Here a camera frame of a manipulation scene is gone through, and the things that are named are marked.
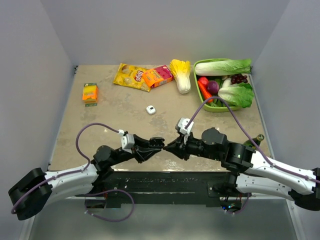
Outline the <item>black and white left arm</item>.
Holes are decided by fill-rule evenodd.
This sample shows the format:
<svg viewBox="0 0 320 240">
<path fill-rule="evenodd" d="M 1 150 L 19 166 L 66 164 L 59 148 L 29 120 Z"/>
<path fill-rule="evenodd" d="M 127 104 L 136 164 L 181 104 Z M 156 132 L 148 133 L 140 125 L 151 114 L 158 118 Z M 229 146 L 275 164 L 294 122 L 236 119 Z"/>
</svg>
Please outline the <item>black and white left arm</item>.
<svg viewBox="0 0 320 240">
<path fill-rule="evenodd" d="M 42 171 L 40 167 L 29 171 L 8 191 L 13 215 L 27 220 L 37 215 L 45 206 L 68 197 L 99 196 L 104 190 L 101 182 L 112 173 L 114 165 L 135 159 L 143 163 L 163 147 L 162 137 L 143 139 L 135 134 L 121 137 L 121 147 L 113 149 L 100 146 L 93 159 L 79 167 L 61 171 Z"/>
</svg>

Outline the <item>black earbud charging case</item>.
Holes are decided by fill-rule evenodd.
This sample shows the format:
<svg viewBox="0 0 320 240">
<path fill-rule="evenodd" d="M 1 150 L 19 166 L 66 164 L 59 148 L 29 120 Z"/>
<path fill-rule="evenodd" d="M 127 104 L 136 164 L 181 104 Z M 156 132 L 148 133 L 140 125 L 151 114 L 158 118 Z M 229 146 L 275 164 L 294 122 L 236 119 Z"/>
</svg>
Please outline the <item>black earbud charging case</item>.
<svg viewBox="0 0 320 240">
<path fill-rule="evenodd" d="M 165 146 L 165 139 L 162 137 L 151 137 L 149 139 L 149 147 L 153 149 L 162 149 Z"/>
</svg>

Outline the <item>yellow white napa cabbage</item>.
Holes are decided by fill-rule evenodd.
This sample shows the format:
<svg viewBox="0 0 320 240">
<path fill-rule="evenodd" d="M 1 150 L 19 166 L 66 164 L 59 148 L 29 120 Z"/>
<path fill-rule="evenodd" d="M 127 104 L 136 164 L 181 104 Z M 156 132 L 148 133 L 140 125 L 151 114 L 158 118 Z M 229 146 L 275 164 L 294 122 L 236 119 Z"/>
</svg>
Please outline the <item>yellow white napa cabbage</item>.
<svg viewBox="0 0 320 240">
<path fill-rule="evenodd" d="M 179 93 L 187 94 L 191 90 L 190 61 L 173 59 L 169 64 L 169 69 L 175 79 Z"/>
</svg>

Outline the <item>purple red onion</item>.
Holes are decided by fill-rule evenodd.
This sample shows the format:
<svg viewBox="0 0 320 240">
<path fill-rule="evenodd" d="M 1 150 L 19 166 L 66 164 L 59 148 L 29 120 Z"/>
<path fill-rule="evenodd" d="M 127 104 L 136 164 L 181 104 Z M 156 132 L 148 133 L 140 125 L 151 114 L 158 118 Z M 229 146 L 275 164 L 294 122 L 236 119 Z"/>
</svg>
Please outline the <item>purple red onion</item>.
<svg viewBox="0 0 320 240">
<path fill-rule="evenodd" d="M 206 89 L 211 95 L 217 95 L 220 90 L 220 85 L 216 81 L 211 80 L 207 83 Z"/>
</svg>

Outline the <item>yellow chips bag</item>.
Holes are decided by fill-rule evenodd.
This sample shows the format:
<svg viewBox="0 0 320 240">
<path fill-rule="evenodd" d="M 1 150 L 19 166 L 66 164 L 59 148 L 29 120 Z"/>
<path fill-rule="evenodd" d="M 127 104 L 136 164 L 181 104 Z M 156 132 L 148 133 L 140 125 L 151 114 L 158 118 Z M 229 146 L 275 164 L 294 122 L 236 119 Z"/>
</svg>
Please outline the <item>yellow chips bag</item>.
<svg viewBox="0 0 320 240">
<path fill-rule="evenodd" d="M 143 79 L 147 68 L 121 63 L 114 77 L 113 84 L 150 92 L 151 88 Z"/>
</svg>

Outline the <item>orange yellow sponge pack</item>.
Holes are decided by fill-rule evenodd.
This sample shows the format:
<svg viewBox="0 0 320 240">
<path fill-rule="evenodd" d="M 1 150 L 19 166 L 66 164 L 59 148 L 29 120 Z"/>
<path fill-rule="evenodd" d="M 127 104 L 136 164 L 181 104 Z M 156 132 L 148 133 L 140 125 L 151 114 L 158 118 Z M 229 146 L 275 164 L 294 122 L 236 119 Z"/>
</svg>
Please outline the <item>orange yellow sponge pack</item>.
<svg viewBox="0 0 320 240">
<path fill-rule="evenodd" d="M 85 83 L 82 89 L 82 101 L 85 107 L 98 104 L 99 88 L 96 83 Z"/>
</svg>

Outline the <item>orange pink snack box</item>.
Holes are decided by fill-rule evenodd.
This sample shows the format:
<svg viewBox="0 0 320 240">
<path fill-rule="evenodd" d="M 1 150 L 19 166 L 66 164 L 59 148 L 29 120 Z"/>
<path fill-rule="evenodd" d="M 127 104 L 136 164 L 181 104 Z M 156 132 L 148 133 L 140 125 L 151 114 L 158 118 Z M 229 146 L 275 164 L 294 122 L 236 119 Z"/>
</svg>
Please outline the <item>orange pink snack box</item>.
<svg viewBox="0 0 320 240">
<path fill-rule="evenodd" d="M 147 70 L 142 75 L 143 80 L 151 89 L 170 83 L 174 76 L 166 65 Z"/>
</svg>

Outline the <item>long green white cabbage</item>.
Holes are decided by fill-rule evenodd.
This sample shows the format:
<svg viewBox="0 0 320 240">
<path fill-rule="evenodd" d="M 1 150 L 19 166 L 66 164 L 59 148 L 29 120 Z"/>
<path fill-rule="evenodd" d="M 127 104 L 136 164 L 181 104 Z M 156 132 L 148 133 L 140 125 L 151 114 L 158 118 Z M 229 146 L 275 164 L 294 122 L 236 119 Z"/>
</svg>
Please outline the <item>long green white cabbage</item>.
<svg viewBox="0 0 320 240">
<path fill-rule="evenodd" d="M 213 58 L 200 60 L 194 64 L 194 73 L 198 76 L 225 76 L 250 74 L 252 60 Z"/>
</svg>

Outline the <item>green glass bottle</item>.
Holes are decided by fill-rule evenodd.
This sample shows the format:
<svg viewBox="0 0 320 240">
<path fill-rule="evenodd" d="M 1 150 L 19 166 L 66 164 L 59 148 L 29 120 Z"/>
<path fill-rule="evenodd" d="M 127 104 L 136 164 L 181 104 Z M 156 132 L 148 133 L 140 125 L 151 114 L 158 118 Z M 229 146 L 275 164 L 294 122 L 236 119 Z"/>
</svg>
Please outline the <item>green glass bottle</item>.
<svg viewBox="0 0 320 240">
<path fill-rule="evenodd" d="M 252 140 L 255 142 L 255 144 L 257 146 L 260 146 L 261 142 L 265 139 L 265 136 L 263 134 L 259 134 L 257 135 L 256 137 L 254 137 Z M 253 148 L 253 149 L 256 149 L 256 146 L 252 143 L 251 140 L 246 140 L 244 143 L 243 143 L 245 146 L 248 146 L 250 148 Z"/>
</svg>

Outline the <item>purple grapes bunch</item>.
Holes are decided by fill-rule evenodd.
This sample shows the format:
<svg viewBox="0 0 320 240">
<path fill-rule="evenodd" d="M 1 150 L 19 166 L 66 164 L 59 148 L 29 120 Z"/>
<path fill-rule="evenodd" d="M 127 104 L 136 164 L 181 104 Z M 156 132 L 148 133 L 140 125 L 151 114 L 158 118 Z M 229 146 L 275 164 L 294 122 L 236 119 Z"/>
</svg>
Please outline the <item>purple grapes bunch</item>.
<svg viewBox="0 0 320 240">
<path fill-rule="evenodd" d="M 243 75 L 243 74 L 234 74 L 231 76 L 231 84 L 240 84 L 240 83 L 248 83 L 248 76 L 247 75 Z"/>
</svg>

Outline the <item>white earbud charging case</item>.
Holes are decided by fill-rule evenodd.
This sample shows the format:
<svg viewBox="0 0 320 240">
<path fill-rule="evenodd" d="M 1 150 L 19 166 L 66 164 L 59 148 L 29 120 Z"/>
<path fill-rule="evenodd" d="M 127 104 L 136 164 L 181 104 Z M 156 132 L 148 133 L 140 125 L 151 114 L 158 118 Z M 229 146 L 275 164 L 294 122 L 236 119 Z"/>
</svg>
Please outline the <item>white earbud charging case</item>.
<svg viewBox="0 0 320 240">
<path fill-rule="evenodd" d="M 156 113 L 156 109 L 154 106 L 152 105 L 149 105 L 146 107 L 146 112 L 149 114 L 149 115 L 154 115 Z"/>
</svg>

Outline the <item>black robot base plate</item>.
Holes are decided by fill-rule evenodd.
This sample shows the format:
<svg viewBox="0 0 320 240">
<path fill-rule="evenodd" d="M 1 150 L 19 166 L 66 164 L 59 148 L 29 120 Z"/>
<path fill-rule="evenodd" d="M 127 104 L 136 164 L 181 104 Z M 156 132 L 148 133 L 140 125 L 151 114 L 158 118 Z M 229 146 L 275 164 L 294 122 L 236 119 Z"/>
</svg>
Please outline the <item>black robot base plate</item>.
<svg viewBox="0 0 320 240">
<path fill-rule="evenodd" d="M 236 187 L 236 175 L 230 172 L 115 171 L 98 179 L 90 194 L 106 196 L 109 208 L 130 203 L 220 207 L 230 197 L 246 197 Z"/>
</svg>

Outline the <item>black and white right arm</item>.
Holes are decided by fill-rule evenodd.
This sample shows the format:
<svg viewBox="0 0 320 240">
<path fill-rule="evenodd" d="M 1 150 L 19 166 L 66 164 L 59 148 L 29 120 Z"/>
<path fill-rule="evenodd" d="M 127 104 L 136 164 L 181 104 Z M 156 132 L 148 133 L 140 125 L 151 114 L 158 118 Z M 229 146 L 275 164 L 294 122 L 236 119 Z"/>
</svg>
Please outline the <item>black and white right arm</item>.
<svg viewBox="0 0 320 240">
<path fill-rule="evenodd" d="M 305 210 L 320 209 L 320 170 L 289 166 L 249 146 L 228 141 L 217 129 L 205 130 L 200 139 L 182 134 L 164 147 L 180 159 L 191 155 L 216 160 L 229 171 L 222 183 L 212 189 L 224 196 L 260 193 L 293 201 Z"/>
</svg>

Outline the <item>green leafy bok choy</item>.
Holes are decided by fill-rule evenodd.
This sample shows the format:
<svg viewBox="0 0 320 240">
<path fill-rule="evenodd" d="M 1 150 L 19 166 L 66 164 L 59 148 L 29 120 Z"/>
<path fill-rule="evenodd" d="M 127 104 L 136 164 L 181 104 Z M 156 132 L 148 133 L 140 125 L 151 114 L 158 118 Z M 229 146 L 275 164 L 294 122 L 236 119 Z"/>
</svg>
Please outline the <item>green leafy bok choy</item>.
<svg viewBox="0 0 320 240">
<path fill-rule="evenodd" d="M 241 108 L 251 107 L 255 97 L 253 88 L 249 83 L 241 82 L 232 84 L 231 78 L 223 81 L 217 95 L 230 106 Z"/>
</svg>

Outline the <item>red apple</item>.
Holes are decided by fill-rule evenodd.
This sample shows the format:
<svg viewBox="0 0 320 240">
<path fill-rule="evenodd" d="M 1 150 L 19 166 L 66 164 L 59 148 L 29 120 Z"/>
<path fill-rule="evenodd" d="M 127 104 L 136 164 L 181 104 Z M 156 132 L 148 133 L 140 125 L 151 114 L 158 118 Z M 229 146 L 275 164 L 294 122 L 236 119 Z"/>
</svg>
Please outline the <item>red apple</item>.
<svg viewBox="0 0 320 240">
<path fill-rule="evenodd" d="M 203 86 L 207 86 L 209 83 L 209 80 L 207 79 L 207 77 L 205 76 L 201 76 L 198 78 L 198 81 L 203 85 Z"/>
</svg>

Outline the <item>orange red pepper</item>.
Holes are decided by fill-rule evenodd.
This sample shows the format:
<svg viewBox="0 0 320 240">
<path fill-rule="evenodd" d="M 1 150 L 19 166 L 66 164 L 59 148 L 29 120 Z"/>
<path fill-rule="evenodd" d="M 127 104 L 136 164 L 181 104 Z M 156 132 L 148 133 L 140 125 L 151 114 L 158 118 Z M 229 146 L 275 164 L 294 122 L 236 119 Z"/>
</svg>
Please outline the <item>orange red pepper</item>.
<svg viewBox="0 0 320 240">
<path fill-rule="evenodd" d="M 202 80 L 198 80 L 197 84 L 198 84 L 198 88 L 199 88 L 199 90 L 200 90 L 200 92 L 202 94 L 203 100 L 207 100 L 207 99 L 212 97 L 212 95 L 207 90 L 208 82 L 202 81 Z"/>
</svg>

